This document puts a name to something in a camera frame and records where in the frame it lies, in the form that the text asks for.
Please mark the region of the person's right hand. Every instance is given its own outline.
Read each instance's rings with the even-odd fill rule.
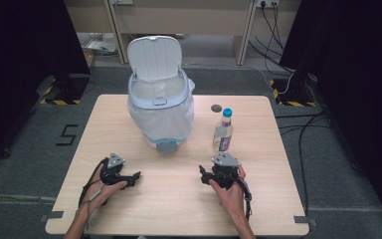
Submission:
[[[244,180],[246,173],[243,167],[238,168],[238,176]],[[228,212],[231,219],[234,221],[235,227],[240,234],[241,239],[254,239],[256,238],[250,223],[245,217],[244,212],[244,191],[241,186],[234,182],[232,186],[225,190],[219,186],[219,184],[213,180],[209,180],[210,185],[216,191],[220,200],[220,205]]]
[[[241,179],[244,179],[246,176],[242,166],[238,168],[238,176]],[[210,179],[209,183],[216,191],[216,194],[220,200],[220,205],[226,210],[226,212],[228,212],[232,218],[237,216],[245,216],[244,191],[237,182],[234,182],[228,190],[221,188],[219,184],[213,179]]]

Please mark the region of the water bottle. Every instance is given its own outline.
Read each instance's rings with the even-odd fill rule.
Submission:
[[[216,123],[215,133],[213,135],[213,151],[219,154],[228,150],[232,137],[232,110],[225,108],[221,120]]]

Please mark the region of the white trash bin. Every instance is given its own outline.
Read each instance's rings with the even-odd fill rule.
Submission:
[[[173,152],[194,124],[194,83],[181,68],[181,46],[174,38],[151,36],[133,40],[127,51],[129,113],[150,146]]]

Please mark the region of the blue cap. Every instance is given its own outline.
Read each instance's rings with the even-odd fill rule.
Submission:
[[[223,110],[223,116],[227,117],[227,118],[231,117],[232,116],[232,110],[230,108],[225,108]]]

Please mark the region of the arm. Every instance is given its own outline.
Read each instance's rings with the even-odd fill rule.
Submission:
[[[239,168],[239,176],[243,179],[245,178],[245,171],[242,167]],[[212,179],[209,180],[209,183],[216,191],[216,194],[220,200],[220,205],[225,209],[234,222],[241,239],[256,238],[253,230],[251,229],[250,223],[245,217],[244,192],[241,186],[234,182],[229,190],[225,190]]]
[[[114,195],[117,191],[119,191],[122,187],[126,186],[126,181],[121,181],[114,185],[104,185],[99,180],[99,172],[95,173],[93,183],[89,190],[86,192],[86,195],[83,200],[83,204],[77,209],[76,217],[73,220],[70,228],[65,234],[65,239],[80,239],[84,233],[86,225],[88,223],[89,215],[92,215],[93,212],[100,207],[108,198]],[[100,194],[96,196],[92,201],[89,201],[90,198],[97,192],[101,190]]]

